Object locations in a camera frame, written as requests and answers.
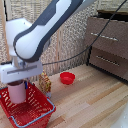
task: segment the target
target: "black cable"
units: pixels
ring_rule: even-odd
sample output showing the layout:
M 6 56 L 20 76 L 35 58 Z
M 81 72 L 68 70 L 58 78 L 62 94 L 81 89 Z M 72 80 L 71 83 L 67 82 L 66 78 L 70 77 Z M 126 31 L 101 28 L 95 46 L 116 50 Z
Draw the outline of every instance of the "black cable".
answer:
M 85 51 L 87 51 L 96 41 L 97 39 L 100 37 L 100 35 L 102 34 L 102 32 L 105 30 L 105 28 L 107 27 L 107 25 L 109 24 L 109 22 L 112 20 L 112 18 L 115 16 L 115 14 L 118 12 L 118 10 L 126 3 L 127 0 L 125 0 L 119 7 L 118 9 L 114 12 L 114 14 L 110 17 L 110 19 L 108 20 L 108 22 L 106 23 L 106 25 L 104 26 L 104 28 L 101 30 L 101 32 L 98 34 L 98 36 L 96 37 L 96 39 L 93 41 L 93 43 L 87 47 L 85 50 L 83 50 L 82 52 L 80 52 L 79 54 L 71 57 L 71 58 L 68 58 L 68 59 L 65 59 L 65 60 L 60 60 L 60 61 L 57 61 L 57 62 L 51 62 L 51 63 L 46 63 L 46 64 L 42 64 L 42 65 L 50 65 L 50 64 L 55 64 L 55 63 L 60 63 L 60 62 L 64 62 L 64 61 L 68 61 L 68 60 L 71 60 L 79 55 L 81 55 L 82 53 L 84 53 Z

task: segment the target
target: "red bowl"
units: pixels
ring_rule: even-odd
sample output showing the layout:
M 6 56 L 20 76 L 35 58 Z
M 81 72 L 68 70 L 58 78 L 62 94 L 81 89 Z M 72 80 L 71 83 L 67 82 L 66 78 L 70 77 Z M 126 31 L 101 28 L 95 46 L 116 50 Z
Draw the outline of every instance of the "red bowl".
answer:
M 60 74 L 60 80 L 63 84 L 72 84 L 75 79 L 75 75 L 70 72 L 63 72 Z

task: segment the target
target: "dresser drawer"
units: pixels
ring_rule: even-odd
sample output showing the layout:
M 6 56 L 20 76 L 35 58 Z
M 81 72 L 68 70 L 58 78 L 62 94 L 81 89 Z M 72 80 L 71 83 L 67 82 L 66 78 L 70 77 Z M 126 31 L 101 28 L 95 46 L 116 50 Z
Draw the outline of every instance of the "dresser drawer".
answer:
M 128 60 L 92 48 L 89 63 L 128 80 Z
M 105 26 L 107 19 L 89 17 L 85 35 L 85 44 L 90 45 Z M 110 21 L 93 47 L 128 59 L 128 23 Z

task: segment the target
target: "red plastic basket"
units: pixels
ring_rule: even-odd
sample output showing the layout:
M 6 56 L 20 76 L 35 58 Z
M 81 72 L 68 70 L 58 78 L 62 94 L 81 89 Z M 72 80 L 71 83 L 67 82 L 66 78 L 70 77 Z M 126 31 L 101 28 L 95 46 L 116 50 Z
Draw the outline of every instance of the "red plastic basket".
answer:
M 54 104 L 30 83 L 23 103 L 11 103 L 6 87 L 0 90 L 0 104 L 14 128 L 45 128 L 56 110 Z

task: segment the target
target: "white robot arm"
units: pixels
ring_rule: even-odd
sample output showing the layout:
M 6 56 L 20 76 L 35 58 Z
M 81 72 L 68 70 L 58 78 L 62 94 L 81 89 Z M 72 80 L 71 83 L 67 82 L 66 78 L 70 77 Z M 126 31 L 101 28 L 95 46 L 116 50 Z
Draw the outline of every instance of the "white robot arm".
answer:
M 14 38 L 13 46 L 17 56 L 25 62 L 38 61 L 46 49 L 47 40 L 56 30 L 79 6 L 75 13 L 88 7 L 94 1 L 96 0 L 53 0 L 28 29 L 17 34 Z
M 6 22 L 6 38 L 11 63 L 0 66 L 2 83 L 10 83 L 42 73 L 40 56 L 49 46 L 49 38 L 71 16 L 96 0 L 53 0 L 31 24 L 24 18 Z

